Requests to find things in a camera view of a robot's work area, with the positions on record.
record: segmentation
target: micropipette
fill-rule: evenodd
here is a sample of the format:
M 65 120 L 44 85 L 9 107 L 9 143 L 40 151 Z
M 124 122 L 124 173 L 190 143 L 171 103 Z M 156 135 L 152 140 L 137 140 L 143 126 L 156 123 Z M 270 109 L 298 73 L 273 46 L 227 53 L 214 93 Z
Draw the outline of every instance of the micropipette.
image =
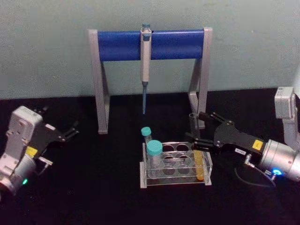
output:
M 146 95 L 149 81 L 151 60 L 151 34 L 149 24 L 143 24 L 141 29 L 141 80 L 142 80 L 142 113 L 146 114 Z

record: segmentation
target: rack hole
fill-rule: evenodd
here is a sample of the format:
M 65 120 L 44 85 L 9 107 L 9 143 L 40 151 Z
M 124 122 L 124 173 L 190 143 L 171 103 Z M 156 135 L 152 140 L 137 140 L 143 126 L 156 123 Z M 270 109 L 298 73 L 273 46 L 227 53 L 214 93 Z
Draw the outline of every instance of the rack hole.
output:
M 176 150 L 177 151 L 188 151 L 189 148 L 186 144 L 179 144 L 177 147 L 176 147 Z
M 187 158 L 187 156 L 184 153 L 178 153 L 178 154 L 175 155 L 175 158 L 182 158 L 182 159 L 184 159 L 184 158 Z
M 165 164 L 170 164 L 170 165 L 175 165 L 175 160 L 174 160 L 174 157 L 172 156 L 166 156 L 164 159 L 163 159 L 163 162 Z
M 168 151 L 174 151 L 174 147 L 169 144 L 166 144 L 163 146 L 163 152 L 168 152 Z
M 178 169 L 178 172 L 183 175 L 187 175 L 189 173 L 189 168 L 187 166 L 183 166 Z
M 174 173 L 175 173 L 175 169 L 174 169 L 174 167 L 173 166 L 171 166 L 171 165 L 166 165 L 165 167 L 164 167 L 164 169 L 163 169 L 163 173 L 165 174 L 165 175 L 173 175 Z

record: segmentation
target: pipette stand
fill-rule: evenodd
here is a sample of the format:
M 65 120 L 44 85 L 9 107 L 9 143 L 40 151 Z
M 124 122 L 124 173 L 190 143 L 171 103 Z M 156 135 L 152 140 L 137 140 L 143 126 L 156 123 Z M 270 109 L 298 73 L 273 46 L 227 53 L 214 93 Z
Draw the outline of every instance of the pipette stand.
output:
M 108 133 L 110 95 L 105 61 L 140 60 L 140 31 L 88 30 L 96 97 L 98 132 Z M 195 59 L 188 96 L 193 113 L 205 112 L 212 28 L 157 30 L 152 33 L 151 60 Z M 204 122 L 199 121 L 199 128 Z

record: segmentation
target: silver metal frame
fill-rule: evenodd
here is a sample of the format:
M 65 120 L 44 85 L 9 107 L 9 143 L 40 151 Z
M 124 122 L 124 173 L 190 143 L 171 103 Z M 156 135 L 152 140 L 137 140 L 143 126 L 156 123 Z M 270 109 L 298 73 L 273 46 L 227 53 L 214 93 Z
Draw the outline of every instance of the silver metal frame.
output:
M 189 86 L 188 96 L 192 112 L 199 113 L 206 110 L 206 99 L 208 90 L 208 80 L 210 72 L 210 45 L 212 43 L 212 28 L 205 27 L 202 59 L 195 60 L 194 70 Z M 96 97 L 98 132 L 99 134 L 108 133 L 108 116 L 110 96 L 105 76 L 103 62 L 100 60 L 98 45 L 98 30 L 88 30 L 90 53 L 92 61 L 92 73 L 94 79 L 94 89 Z M 199 128 L 204 129 L 204 122 L 199 121 Z
M 104 65 L 100 60 L 98 30 L 88 30 L 88 33 L 96 97 L 98 133 L 104 135 L 108 133 L 110 96 L 108 92 Z
M 191 104 L 192 112 L 199 114 L 205 112 L 206 99 L 208 90 L 208 80 L 210 74 L 210 45 L 212 43 L 212 28 L 204 27 L 204 40 L 202 59 L 195 60 L 194 70 L 189 86 L 188 97 Z M 199 128 L 204 129 L 203 121 L 199 121 Z

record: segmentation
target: teal screw cap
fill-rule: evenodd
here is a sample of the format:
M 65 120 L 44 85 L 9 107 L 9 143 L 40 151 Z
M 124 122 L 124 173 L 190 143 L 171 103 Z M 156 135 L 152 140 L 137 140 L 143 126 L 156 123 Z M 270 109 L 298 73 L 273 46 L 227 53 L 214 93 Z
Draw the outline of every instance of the teal screw cap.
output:
M 149 136 L 151 134 L 151 129 L 150 129 L 150 127 L 143 127 L 141 129 L 141 132 L 142 132 L 142 135 L 144 137 L 146 137 L 146 136 Z
M 147 153 L 151 156 L 157 156 L 163 152 L 163 144 L 160 141 L 152 140 L 147 143 Z

